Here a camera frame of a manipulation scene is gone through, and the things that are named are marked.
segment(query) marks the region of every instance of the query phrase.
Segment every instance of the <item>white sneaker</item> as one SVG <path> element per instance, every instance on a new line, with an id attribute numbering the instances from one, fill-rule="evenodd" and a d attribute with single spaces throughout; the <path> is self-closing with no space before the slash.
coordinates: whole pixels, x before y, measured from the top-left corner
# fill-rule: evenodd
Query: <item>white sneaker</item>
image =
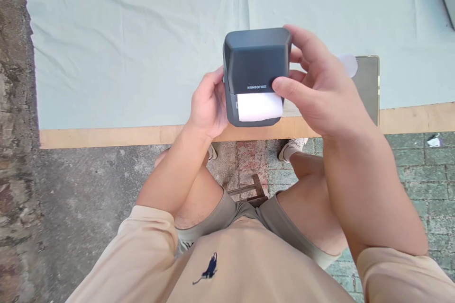
<path id="1" fill-rule="evenodd" d="M 209 147 L 209 161 L 214 160 L 218 157 L 217 151 L 213 148 L 213 145 L 210 144 Z"/>
<path id="2" fill-rule="evenodd" d="M 289 163 L 289 160 L 284 158 L 284 151 L 288 148 L 293 148 L 295 149 L 296 152 L 301 152 L 303 150 L 303 147 L 307 144 L 308 142 L 308 137 L 302 138 L 302 139 L 291 139 L 289 140 L 281 149 L 280 154 L 278 155 L 278 159 L 282 163 Z"/>

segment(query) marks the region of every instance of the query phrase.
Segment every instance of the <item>shorts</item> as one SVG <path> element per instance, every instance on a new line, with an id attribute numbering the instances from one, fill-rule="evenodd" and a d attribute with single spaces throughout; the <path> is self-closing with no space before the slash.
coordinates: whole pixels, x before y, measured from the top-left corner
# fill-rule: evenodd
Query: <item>shorts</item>
<path id="1" fill-rule="evenodd" d="M 206 219 L 186 230 L 177 229 L 180 251 L 185 252 L 199 237 L 225 229 L 243 216 L 259 220 L 266 229 L 313 259 L 323 269 L 339 257 L 339 255 L 331 256 L 312 244 L 287 216 L 276 195 L 260 207 L 254 208 L 248 202 L 236 203 L 226 191 L 217 207 Z"/>

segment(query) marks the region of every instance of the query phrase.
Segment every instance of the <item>beige shirt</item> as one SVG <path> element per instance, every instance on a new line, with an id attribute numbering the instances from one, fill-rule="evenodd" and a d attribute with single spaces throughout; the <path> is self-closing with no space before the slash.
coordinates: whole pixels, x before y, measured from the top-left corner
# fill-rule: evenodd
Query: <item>beige shirt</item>
<path id="1" fill-rule="evenodd" d="M 175 259 L 177 242 L 169 213 L 135 206 L 68 302 L 354 302 L 257 220 L 242 217 Z M 454 283 L 429 257 L 370 248 L 357 267 L 367 302 L 455 302 Z"/>

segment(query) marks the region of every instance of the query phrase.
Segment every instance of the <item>left hand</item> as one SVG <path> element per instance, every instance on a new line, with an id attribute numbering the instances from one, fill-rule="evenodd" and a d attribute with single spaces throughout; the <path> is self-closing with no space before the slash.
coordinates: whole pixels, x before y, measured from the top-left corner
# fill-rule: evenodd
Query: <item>left hand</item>
<path id="1" fill-rule="evenodd" d="M 228 126 L 223 74 L 223 66 L 205 74 L 194 91 L 191 115 L 187 122 L 188 126 L 196 128 L 212 140 Z"/>

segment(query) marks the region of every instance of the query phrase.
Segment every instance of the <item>shirt logo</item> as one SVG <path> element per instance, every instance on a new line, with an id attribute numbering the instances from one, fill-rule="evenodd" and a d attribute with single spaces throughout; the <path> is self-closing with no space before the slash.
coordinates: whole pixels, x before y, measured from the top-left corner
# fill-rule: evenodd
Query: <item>shirt logo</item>
<path id="1" fill-rule="evenodd" d="M 207 271 L 203 272 L 202 276 L 196 282 L 193 282 L 193 285 L 199 283 L 199 281 L 201 279 L 209 279 L 215 275 L 215 272 L 217 271 L 217 258 L 218 258 L 218 255 L 215 252 L 213 254 L 212 258 L 210 259 L 209 267 L 207 268 Z"/>
<path id="2" fill-rule="evenodd" d="M 249 87 L 246 87 L 247 89 L 265 89 L 267 87 L 267 85 L 253 85 L 253 86 L 249 86 Z"/>

